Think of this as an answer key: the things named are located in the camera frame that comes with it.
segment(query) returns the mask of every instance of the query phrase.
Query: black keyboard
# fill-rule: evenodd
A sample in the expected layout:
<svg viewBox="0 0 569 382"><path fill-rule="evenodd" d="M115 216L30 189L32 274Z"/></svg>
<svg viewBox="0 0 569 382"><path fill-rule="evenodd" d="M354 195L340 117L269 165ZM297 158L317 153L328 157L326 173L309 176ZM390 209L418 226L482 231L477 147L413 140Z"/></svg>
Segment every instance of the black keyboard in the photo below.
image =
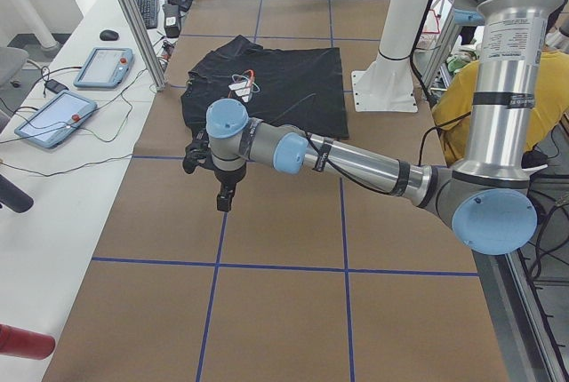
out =
<svg viewBox="0 0 569 382"><path fill-rule="evenodd" d="M158 0L134 0L139 6L146 29L158 27Z"/></svg>

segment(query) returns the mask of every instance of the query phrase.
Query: blue joint cap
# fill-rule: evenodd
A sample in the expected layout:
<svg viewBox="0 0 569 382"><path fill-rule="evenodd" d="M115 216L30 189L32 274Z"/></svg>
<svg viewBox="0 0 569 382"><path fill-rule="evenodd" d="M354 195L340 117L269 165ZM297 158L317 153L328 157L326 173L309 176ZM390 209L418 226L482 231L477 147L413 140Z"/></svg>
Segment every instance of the blue joint cap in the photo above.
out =
<svg viewBox="0 0 569 382"><path fill-rule="evenodd" d="M468 25L471 27L484 25L484 17L478 12L453 9L453 16L454 22L458 25Z"/></svg>
<svg viewBox="0 0 569 382"><path fill-rule="evenodd" d="M247 108L235 99L220 99L213 102L205 113L205 129L216 139L237 135L247 125Z"/></svg>
<svg viewBox="0 0 569 382"><path fill-rule="evenodd" d="M470 249L503 255L530 241L537 215L529 199L513 189L487 189L469 197L453 216L453 231Z"/></svg>
<svg viewBox="0 0 569 382"><path fill-rule="evenodd" d="M273 167L277 171L296 175L304 162L309 142L296 133L287 133L279 140L273 154Z"/></svg>

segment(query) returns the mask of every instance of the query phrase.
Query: gray chair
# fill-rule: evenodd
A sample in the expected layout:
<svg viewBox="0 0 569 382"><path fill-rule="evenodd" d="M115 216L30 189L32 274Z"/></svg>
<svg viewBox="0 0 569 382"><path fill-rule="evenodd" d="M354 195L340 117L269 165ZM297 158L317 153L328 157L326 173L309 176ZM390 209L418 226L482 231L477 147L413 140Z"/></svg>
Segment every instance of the gray chair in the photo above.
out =
<svg viewBox="0 0 569 382"><path fill-rule="evenodd" d="M20 72L26 61L28 53L15 47L0 47L0 87L10 82ZM10 121L10 117L0 109L0 131Z"/></svg>

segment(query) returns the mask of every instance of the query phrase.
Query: yellow cloth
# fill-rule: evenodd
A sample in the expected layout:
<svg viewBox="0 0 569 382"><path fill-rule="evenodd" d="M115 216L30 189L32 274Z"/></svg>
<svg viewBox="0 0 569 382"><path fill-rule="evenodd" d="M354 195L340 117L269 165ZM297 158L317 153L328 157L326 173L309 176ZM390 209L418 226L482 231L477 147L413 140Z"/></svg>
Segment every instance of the yellow cloth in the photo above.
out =
<svg viewBox="0 0 569 382"><path fill-rule="evenodd" d="M433 107L435 124L439 125L468 113L478 74L478 61L468 64L453 79L441 100ZM535 107L525 140L530 151L553 129L569 108L569 55L559 51L541 55L540 70L535 85ZM469 138L470 117L441 129L440 140L448 165L460 160Z"/></svg>

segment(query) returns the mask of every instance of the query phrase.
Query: white table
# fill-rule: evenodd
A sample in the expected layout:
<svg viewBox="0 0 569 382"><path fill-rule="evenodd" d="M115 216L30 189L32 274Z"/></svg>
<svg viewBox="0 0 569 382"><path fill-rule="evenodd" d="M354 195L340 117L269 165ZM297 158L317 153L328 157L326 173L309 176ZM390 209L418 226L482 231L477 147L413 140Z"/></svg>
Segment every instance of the white table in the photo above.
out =
<svg viewBox="0 0 569 382"><path fill-rule="evenodd" d="M99 39L101 30L107 28L119 33L118 41ZM152 43L160 38L157 31L148 31ZM116 0L97 1L50 65L51 70L82 65L95 46L130 47L134 51L131 72L115 90L79 91L102 106L145 67ZM57 73L52 78L73 91L76 73ZM47 92L44 98L43 88L42 84L37 85L23 105L41 107L53 96ZM51 173L129 155L150 110L153 90L150 75L145 72L124 94L133 110L126 126L111 143L103 143L87 131L78 131L54 150L35 147L24 140L0 144L0 158L14 166ZM109 139L116 133L127 110L127 104L118 99L95 113L84 127ZM0 135L0 142L16 138L13 130L21 122L22 119L15 116ZM1 323L48 333L59 339L128 163L129 158L125 158L52 178L0 165L0 174L35 201L34 206L22 214L7 208L0 210ZM0 355L0 379L39 381L50 360Z"/></svg>

